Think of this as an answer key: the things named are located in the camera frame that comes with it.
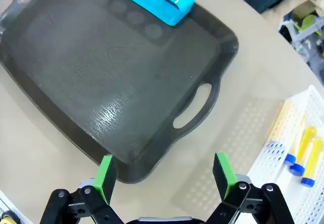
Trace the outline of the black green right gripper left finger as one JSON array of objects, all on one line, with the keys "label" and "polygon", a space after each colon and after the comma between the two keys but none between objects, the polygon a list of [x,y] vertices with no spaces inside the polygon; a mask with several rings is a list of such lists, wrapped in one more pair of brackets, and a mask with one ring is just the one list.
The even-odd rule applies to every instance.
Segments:
[{"label": "black green right gripper left finger", "polygon": [[123,223],[110,206],[116,179],[114,157],[106,155],[93,180],[85,181],[73,193],[66,189],[51,193],[40,223],[79,223],[86,217],[94,223]]}]

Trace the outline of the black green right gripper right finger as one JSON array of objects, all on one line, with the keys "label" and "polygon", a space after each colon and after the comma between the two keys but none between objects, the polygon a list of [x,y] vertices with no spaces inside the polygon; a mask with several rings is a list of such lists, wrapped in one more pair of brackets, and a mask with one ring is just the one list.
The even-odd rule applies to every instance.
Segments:
[{"label": "black green right gripper right finger", "polygon": [[242,214],[250,214],[256,223],[294,223],[285,198],[275,183],[257,188],[239,181],[225,153],[216,153],[213,176],[221,203],[206,223],[235,223]]}]

